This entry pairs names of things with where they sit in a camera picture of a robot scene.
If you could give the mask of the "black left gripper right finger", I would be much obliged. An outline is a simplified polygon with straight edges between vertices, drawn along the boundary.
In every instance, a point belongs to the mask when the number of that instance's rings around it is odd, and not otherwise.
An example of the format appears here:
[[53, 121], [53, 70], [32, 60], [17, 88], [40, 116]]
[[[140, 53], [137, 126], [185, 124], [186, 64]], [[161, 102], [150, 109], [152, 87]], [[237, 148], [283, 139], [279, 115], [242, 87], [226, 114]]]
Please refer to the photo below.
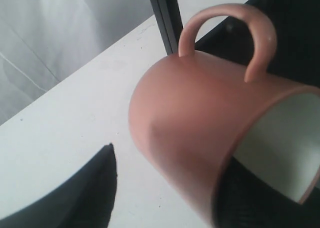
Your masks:
[[231, 158], [212, 195], [211, 217], [217, 228], [318, 228], [320, 190], [296, 203]]

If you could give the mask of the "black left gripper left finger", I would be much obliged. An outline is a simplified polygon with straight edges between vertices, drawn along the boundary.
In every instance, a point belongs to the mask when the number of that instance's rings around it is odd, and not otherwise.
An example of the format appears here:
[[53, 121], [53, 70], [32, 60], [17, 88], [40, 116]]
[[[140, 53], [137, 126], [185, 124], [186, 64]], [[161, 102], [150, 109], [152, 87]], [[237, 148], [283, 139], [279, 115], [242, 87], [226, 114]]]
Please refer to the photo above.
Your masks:
[[74, 174], [0, 166], [2, 228], [107, 228], [118, 185], [112, 143]]

